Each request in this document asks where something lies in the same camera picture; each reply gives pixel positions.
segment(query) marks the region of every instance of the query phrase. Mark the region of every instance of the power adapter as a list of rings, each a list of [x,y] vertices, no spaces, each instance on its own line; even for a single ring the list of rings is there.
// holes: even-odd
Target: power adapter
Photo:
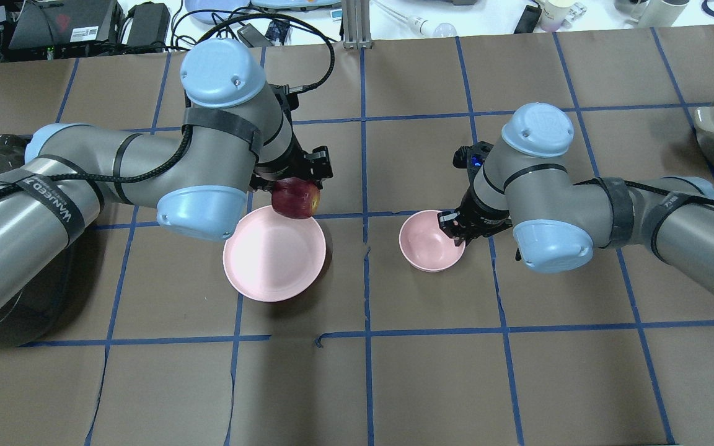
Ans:
[[[132,11],[134,18],[126,44],[130,47],[141,47],[153,45],[155,42],[164,43],[167,28],[170,26],[170,11],[167,5],[147,2],[134,6]],[[161,48],[156,48],[156,53],[161,51]]]

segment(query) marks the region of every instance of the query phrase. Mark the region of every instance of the robotic arm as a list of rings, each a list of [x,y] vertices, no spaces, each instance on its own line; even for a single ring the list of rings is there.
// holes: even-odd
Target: robotic arm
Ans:
[[[306,153],[295,138],[295,96],[267,84],[240,42],[199,43],[181,78],[188,100],[180,141],[52,124],[33,136],[25,166],[0,175],[0,195],[18,190],[0,198],[0,307],[108,201],[156,208],[166,229],[222,241],[235,231],[247,190],[289,177],[320,188],[332,177],[328,149]]]
[[[514,113],[496,144],[461,147],[470,188],[453,212],[439,213],[448,237],[469,243],[512,227],[518,259],[538,272],[585,265],[595,248],[644,245],[714,293],[714,189],[696,177],[632,183],[595,178],[573,185],[562,155],[572,123],[547,104]]]

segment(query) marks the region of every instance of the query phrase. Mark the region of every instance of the black phone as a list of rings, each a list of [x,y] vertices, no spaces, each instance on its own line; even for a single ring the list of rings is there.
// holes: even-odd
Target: black phone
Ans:
[[[542,9],[538,6],[525,6],[525,11],[522,12],[522,17],[514,29],[515,34],[533,33],[533,28],[539,23],[539,17],[542,15]]]

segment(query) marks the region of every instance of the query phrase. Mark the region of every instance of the red logo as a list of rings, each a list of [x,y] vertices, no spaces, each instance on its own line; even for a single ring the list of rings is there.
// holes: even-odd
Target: red logo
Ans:
[[[65,14],[57,14],[56,22],[59,25],[60,33],[64,33],[68,29],[68,25],[71,25],[71,18]]]

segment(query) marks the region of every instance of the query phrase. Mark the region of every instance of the pot handle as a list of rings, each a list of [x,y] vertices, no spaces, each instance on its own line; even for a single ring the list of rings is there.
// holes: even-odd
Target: pot handle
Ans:
[[[697,130],[714,133],[714,107],[699,107],[694,111],[694,123]]]

